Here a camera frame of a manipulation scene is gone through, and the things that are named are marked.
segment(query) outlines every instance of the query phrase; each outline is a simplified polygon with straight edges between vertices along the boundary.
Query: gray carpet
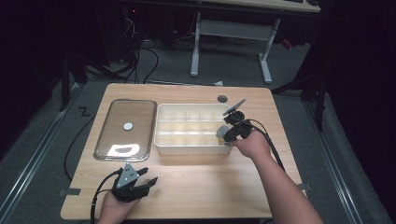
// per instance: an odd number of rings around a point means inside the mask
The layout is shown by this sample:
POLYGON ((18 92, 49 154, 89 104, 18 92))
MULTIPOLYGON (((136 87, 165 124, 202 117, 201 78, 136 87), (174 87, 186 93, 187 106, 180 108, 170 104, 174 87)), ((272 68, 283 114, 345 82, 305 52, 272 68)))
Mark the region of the gray carpet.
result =
MULTIPOLYGON (((263 46, 262 43, 254 42, 244 46, 223 44, 218 49, 210 49, 216 48, 217 43, 207 44, 203 46, 205 49, 202 49, 201 52, 200 75, 192 78, 189 75, 191 46, 170 48, 157 44, 152 50, 158 54, 160 60, 148 80, 155 83, 166 81, 196 85, 213 85, 215 82, 223 81, 224 86, 274 89, 292 81, 309 49, 309 46, 303 46, 286 50, 282 46, 275 45, 268 58, 274 82, 268 86, 263 83, 257 59, 257 53, 260 52, 261 46, 263 46)), ((142 49, 137 70, 140 81, 155 63, 154 54, 142 49)), ((112 68, 117 69, 118 66, 114 63, 112 68)), ((130 83, 134 82, 133 77, 129 80, 130 83)), ((78 223, 77 220, 63 220, 60 217, 64 202, 64 196, 60 196, 60 191, 67 189, 70 185, 64 173, 64 158, 67 149, 76 138, 67 157, 66 165, 68 173, 73 175, 92 125, 89 121, 94 116, 109 82, 115 81, 103 77, 90 77, 90 81, 84 87, 79 88, 80 91, 69 106, 60 129, 49 145, 44 160, 40 163, 7 223, 78 223), (87 108, 88 117, 82 116, 82 107, 87 108)), ((46 130, 59 113, 60 85, 55 87, 53 94, 54 96, 34 115, 19 141, 0 163, 1 202, 12 190, 46 130)), ((275 100, 301 177, 305 183, 312 187, 307 192, 308 198, 318 209, 325 223, 349 223, 346 210, 325 163, 315 127, 310 123, 304 103, 300 102, 299 97, 293 91, 276 95, 275 100)), ((329 99, 326 101, 323 118, 324 134, 337 164, 346 178, 362 222, 391 223, 386 211, 376 198, 370 181, 356 160, 329 99)), ((225 223, 224 220, 213 220, 213 222, 225 223)), ((258 220, 229 220, 229 223, 242 222, 257 223, 258 220)))

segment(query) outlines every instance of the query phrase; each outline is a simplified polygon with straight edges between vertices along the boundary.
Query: table leg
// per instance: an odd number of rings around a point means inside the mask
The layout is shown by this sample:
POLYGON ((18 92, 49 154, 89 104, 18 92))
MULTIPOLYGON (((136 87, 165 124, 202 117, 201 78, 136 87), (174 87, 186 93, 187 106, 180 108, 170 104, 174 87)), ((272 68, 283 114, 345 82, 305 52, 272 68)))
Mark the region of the table leg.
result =
POLYGON ((192 63, 191 63, 191 76, 198 77, 198 67, 199 67, 199 37, 201 33, 201 12, 197 12, 197 22, 195 25, 195 45, 194 52, 192 53, 192 63))
POLYGON ((274 42, 274 38, 275 38, 279 23, 280 23, 280 19, 275 20, 274 25, 271 29, 271 32, 268 36, 267 46, 265 47, 264 53, 259 54, 260 65, 262 66, 262 75, 264 76, 264 82, 266 84, 272 83, 270 70, 268 69, 267 57, 268 57, 268 54, 270 53, 271 46, 274 42))
POLYGON ((64 57, 64 61, 62 61, 62 106, 61 111, 66 108, 66 105, 69 103, 70 100, 70 80, 69 80, 69 68, 68 68, 68 58, 67 56, 64 57))

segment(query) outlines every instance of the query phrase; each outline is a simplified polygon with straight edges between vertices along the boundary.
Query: metal tray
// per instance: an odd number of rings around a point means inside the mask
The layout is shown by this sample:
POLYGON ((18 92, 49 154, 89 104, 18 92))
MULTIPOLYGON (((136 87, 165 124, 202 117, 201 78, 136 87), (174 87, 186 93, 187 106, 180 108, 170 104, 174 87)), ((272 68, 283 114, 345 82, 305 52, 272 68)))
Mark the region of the metal tray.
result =
POLYGON ((145 161, 149 157, 156 111, 154 101, 113 101, 93 156, 105 161, 145 161))

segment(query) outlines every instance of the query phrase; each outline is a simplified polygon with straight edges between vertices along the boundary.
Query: human hand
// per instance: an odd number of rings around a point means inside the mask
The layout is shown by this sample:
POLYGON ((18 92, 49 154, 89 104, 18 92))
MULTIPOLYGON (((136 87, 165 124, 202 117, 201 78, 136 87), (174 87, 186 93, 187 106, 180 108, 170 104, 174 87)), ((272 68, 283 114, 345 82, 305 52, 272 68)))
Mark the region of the human hand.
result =
POLYGON ((232 141, 233 146, 238 147, 242 155, 255 161, 258 158, 271 157, 270 146, 259 131, 253 130, 246 139, 232 141))
POLYGON ((109 191, 103 199, 102 209, 98 224, 119 224, 131 210, 139 203, 140 199, 131 201, 130 203, 120 202, 114 197, 113 193, 109 191))

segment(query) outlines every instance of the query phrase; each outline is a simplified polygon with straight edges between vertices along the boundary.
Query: desk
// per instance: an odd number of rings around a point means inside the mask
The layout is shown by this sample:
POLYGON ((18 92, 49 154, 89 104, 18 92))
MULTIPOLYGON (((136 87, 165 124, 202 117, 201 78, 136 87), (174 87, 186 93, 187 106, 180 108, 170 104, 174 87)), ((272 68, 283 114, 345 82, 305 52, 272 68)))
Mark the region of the desk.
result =
MULTIPOLYGON (((247 98, 239 108, 247 118, 261 122, 270 134, 291 179, 301 178, 285 135, 272 93, 264 88, 203 87, 110 84, 106 88, 87 143, 83 149, 71 188, 80 194, 68 195, 61 211, 65 219, 88 219, 92 197, 101 181, 113 171, 124 167, 122 161, 97 161, 93 150, 105 121, 110 103, 129 98, 153 100, 160 104, 218 104, 218 96, 226 95, 228 105, 247 98)), ((229 155, 162 156, 154 144, 149 158, 132 163, 138 170, 148 167, 148 173, 137 182, 146 183, 158 176, 157 184, 143 198, 130 219, 159 218, 232 218, 270 217, 268 202, 253 162, 237 148, 229 155)), ((110 178, 102 189, 111 189, 110 178)), ((96 215, 99 216, 104 193, 99 195, 96 215)))
MULTIPOLYGON (((306 3, 306 1, 303 1, 302 3, 294 3, 282 0, 203 0, 203 2, 237 5, 242 7, 265 7, 278 10, 294 10, 306 13, 320 12, 319 7, 313 7, 306 3)), ((279 23, 280 19, 275 19, 272 25, 256 25, 238 22, 202 20, 201 13, 198 12, 195 25, 195 45, 192 53, 191 76, 198 76, 200 35, 219 35, 266 41, 263 53, 259 54, 259 60, 262 67, 264 82, 267 84, 271 84, 272 79, 268 68, 267 57, 274 42, 279 23)))

